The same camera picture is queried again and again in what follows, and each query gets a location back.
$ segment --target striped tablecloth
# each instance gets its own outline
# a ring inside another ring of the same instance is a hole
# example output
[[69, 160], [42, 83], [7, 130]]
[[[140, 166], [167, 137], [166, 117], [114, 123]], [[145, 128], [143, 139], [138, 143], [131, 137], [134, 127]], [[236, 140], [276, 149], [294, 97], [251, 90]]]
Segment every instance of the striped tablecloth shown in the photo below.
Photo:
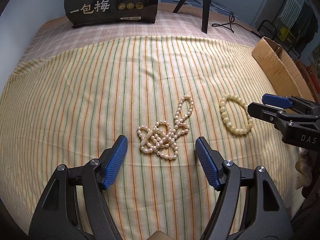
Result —
[[[282, 143], [269, 123], [254, 120], [247, 136], [236, 137], [220, 117], [219, 100], [226, 92], [247, 103], [275, 93], [251, 51], [207, 38], [143, 36], [19, 63], [0, 100], [0, 197], [12, 217], [27, 232], [56, 166], [99, 157], [119, 134], [128, 138], [128, 152], [105, 196], [124, 239], [143, 240], [155, 230], [174, 239], [200, 238], [217, 193], [194, 154], [199, 136], [241, 167], [265, 166], [286, 207], [295, 212], [302, 196], [294, 190], [294, 147]], [[179, 158], [141, 153], [137, 127], [160, 119], [172, 123], [184, 94], [193, 97], [195, 108], [190, 132], [177, 140]], [[227, 109], [233, 123], [245, 125], [238, 105], [228, 103]], [[241, 222], [244, 197], [243, 189], [233, 231]], [[83, 199], [79, 203], [90, 231]]]

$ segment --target gold emblem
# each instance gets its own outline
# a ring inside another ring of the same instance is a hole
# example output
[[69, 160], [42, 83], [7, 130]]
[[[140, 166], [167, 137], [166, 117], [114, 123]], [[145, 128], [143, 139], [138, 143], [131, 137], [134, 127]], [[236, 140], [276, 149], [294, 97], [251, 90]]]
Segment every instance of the gold emblem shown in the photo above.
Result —
[[142, 2], [137, 2], [136, 3], [136, 8], [137, 9], [142, 9], [143, 8], [143, 3]]
[[119, 10], [123, 10], [124, 8], [125, 8], [125, 4], [124, 3], [119, 3], [118, 9]]
[[133, 8], [134, 8], [134, 3], [133, 3], [133, 2], [129, 2], [129, 3], [127, 4], [127, 8], [128, 8], [129, 10], [133, 9]]

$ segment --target black cable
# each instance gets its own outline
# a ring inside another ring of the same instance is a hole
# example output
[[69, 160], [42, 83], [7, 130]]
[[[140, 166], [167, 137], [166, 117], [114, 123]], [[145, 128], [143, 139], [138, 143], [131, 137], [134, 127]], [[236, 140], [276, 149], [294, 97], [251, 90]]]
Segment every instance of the black cable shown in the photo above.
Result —
[[235, 16], [234, 16], [233, 12], [229, 12], [229, 11], [223, 9], [223, 8], [220, 8], [220, 7], [216, 6], [216, 5], [214, 5], [214, 4], [212, 3], [212, 0], [210, 0], [210, 4], [211, 4], [211, 6], [217, 8], [217, 9], [219, 9], [219, 10], [225, 11], [225, 12], [227, 12], [227, 13], [229, 14], [229, 22], [228, 22], [228, 23], [223, 23], [223, 24], [213, 23], [213, 24], [211, 25], [212, 27], [223, 27], [223, 28], [226, 28], [226, 29], [228, 29], [228, 30], [231, 30], [232, 33], [235, 33], [234, 30], [232, 29], [232, 25], [235, 24], [235, 25], [238, 25], [238, 26], [244, 28], [245, 30], [253, 33], [254, 35], [258, 36], [259, 38], [262, 38], [262, 36], [259, 35], [258, 33], [254, 32], [254, 31], [251, 31], [251, 30], [248, 30], [247, 28], [243, 27], [242, 25], [240, 25], [240, 24], [238, 24], [238, 23], [235, 23], [234, 21], [235, 21], [236, 19], [235, 19]]

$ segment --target food bag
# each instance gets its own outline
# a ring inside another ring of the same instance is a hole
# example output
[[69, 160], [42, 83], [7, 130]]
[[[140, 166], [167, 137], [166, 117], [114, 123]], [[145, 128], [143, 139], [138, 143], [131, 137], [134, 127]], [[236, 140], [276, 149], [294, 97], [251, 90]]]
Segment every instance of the food bag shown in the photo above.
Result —
[[64, 0], [74, 27], [134, 20], [154, 23], [158, 0]]

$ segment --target silver screw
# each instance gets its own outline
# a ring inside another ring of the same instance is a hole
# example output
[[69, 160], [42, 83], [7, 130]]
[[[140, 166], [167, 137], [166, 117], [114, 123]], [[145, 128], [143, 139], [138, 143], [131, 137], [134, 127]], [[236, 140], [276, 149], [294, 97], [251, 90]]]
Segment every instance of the silver screw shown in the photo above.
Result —
[[232, 165], [233, 165], [233, 161], [232, 161], [232, 160], [225, 160], [225, 161], [224, 161], [224, 164], [225, 164], [226, 166], [232, 166]]
[[66, 166], [65, 166], [64, 164], [60, 164], [60, 165], [57, 167], [57, 170], [58, 170], [58, 171], [63, 171], [65, 168], [66, 168]]
[[96, 166], [96, 165], [99, 164], [99, 160], [98, 160], [98, 159], [92, 159], [92, 160], [90, 161], [90, 164], [91, 164], [92, 166]]
[[263, 166], [258, 166], [258, 171], [260, 171], [260, 172], [265, 172], [265, 171], [266, 171], [266, 168], [263, 167]]

